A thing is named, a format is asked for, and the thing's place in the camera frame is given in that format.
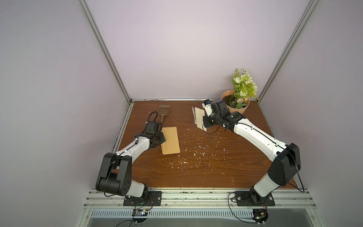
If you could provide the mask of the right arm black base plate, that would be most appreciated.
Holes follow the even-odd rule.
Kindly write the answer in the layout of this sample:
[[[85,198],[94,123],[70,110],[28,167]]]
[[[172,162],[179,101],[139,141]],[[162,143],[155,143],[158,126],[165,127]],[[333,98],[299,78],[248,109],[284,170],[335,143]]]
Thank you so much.
[[[272,196],[272,193],[269,193],[265,197],[261,197],[259,194],[255,192],[248,192],[248,191],[235,191],[233,192],[234,197],[237,202],[237,206],[268,206],[273,207],[275,206],[275,201]]]

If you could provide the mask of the tan paper envelope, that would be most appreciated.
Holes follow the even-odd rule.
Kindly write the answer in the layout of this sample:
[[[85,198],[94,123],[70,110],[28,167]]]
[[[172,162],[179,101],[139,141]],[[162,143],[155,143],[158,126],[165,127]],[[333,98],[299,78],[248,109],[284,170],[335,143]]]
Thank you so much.
[[[163,155],[172,155],[180,153],[180,145],[177,127],[165,127],[162,129],[165,142],[161,144]]]

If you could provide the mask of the cream letter paper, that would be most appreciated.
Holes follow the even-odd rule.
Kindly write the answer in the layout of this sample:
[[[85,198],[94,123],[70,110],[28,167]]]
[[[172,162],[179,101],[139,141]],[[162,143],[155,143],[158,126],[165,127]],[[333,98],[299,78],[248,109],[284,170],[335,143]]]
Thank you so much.
[[[196,124],[197,128],[207,131],[207,128],[204,126],[203,117],[205,116],[205,111],[203,109],[192,107],[192,112],[194,116],[194,123]]]

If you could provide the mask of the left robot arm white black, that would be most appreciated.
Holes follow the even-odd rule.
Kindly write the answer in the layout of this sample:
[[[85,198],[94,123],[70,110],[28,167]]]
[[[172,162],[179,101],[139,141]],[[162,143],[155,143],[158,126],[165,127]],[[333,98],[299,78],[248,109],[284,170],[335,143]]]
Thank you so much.
[[[135,134],[132,143],[116,153],[104,155],[95,189],[105,194],[146,200],[148,188],[132,180],[132,164],[143,152],[164,142],[162,123],[147,121],[143,132]]]

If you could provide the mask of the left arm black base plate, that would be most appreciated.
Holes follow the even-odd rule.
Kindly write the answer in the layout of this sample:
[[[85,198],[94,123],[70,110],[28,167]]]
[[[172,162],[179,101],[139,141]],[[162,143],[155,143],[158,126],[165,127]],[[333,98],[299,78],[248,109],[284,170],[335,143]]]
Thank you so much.
[[[123,206],[142,207],[142,206],[161,206],[162,192],[149,191],[142,197],[125,196]]]

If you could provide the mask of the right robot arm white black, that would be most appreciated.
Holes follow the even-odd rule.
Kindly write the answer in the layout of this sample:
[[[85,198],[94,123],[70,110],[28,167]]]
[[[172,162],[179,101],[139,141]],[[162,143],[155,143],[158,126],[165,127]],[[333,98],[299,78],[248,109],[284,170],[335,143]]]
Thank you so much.
[[[255,126],[243,114],[230,112],[224,100],[212,103],[206,99],[202,107],[206,111],[203,116],[205,128],[220,125],[248,140],[272,161],[267,173],[250,189],[252,203],[261,204],[272,191],[286,186],[299,174],[301,160],[297,145],[281,142]]]

